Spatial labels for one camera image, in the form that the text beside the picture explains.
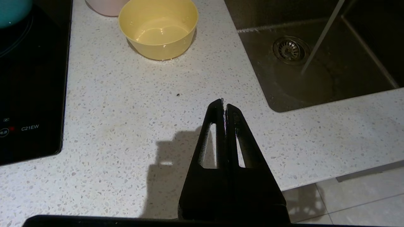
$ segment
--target black cooktop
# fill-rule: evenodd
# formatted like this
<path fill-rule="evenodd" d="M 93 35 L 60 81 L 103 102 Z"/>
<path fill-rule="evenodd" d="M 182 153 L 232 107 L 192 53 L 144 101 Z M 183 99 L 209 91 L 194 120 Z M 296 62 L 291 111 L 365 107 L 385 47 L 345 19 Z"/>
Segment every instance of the black cooktop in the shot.
<path fill-rule="evenodd" d="M 0 165 L 62 147 L 72 0 L 34 0 L 0 29 Z"/>

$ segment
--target sink basin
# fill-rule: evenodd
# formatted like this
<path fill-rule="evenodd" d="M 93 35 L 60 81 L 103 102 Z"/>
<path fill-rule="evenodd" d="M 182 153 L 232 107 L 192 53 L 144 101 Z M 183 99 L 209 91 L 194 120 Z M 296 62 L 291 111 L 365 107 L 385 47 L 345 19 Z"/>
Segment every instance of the sink basin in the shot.
<path fill-rule="evenodd" d="M 304 75 L 337 0 L 225 2 L 274 111 L 404 86 L 404 1 L 346 0 Z"/>

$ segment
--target floor tile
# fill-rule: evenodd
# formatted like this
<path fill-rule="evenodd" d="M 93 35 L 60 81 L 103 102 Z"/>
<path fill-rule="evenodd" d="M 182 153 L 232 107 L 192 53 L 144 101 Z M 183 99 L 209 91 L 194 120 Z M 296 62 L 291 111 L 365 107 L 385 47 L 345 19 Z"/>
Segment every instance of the floor tile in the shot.
<path fill-rule="evenodd" d="M 328 212 L 335 212 L 375 200 L 404 193 L 404 168 L 350 179 L 317 183 Z"/>
<path fill-rule="evenodd" d="M 404 195 L 331 213 L 334 225 L 403 226 Z"/>
<path fill-rule="evenodd" d="M 315 184 L 284 191 L 283 196 L 292 223 L 327 213 Z"/>
<path fill-rule="evenodd" d="M 308 220 L 300 221 L 298 224 L 324 224 L 324 225 L 332 225 L 331 218 L 328 214 L 311 218 Z"/>

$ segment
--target water stream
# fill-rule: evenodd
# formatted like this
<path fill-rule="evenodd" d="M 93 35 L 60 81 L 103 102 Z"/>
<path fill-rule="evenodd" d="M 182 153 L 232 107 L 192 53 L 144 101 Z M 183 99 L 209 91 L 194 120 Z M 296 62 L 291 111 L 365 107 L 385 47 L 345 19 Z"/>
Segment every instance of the water stream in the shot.
<path fill-rule="evenodd" d="M 318 48 L 320 47 L 321 43 L 323 42 L 324 37 L 326 36 L 326 34 L 327 34 L 328 30 L 330 29 L 332 23 L 334 22 L 335 18 L 337 17 L 339 10 L 341 9 L 342 5 L 344 4 L 344 1 L 345 0 L 339 0 L 337 5 L 335 6 L 335 9 L 332 12 L 332 14 L 331 14 L 331 16 L 330 16 L 324 30 L 322 31 L 319 39 L 317 40 L 317 43 L 314 46 L 313 51 L 311 52 L 309 58 L 307 59 L 306 63 L 304 64 L 302 71 L 300 72 L 301 75 L 303 75 L 306 72 L 307 67 L 309 67 L 310 62 L 313 60 L 314 55 L 316 54 Z"/>

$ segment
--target sink drain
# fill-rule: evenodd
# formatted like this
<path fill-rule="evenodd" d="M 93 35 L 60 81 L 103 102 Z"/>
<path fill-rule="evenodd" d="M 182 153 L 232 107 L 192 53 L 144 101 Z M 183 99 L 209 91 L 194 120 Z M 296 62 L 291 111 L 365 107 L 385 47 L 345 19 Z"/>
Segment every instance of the sink drain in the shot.
<path fill-rule="evenodd" d="M 301 39 L 284 36 L 277 39 L 273 45 L 275 56 L 289 65 L 300 65 L 307 61 L 310 55 L 309 46 Z"/>

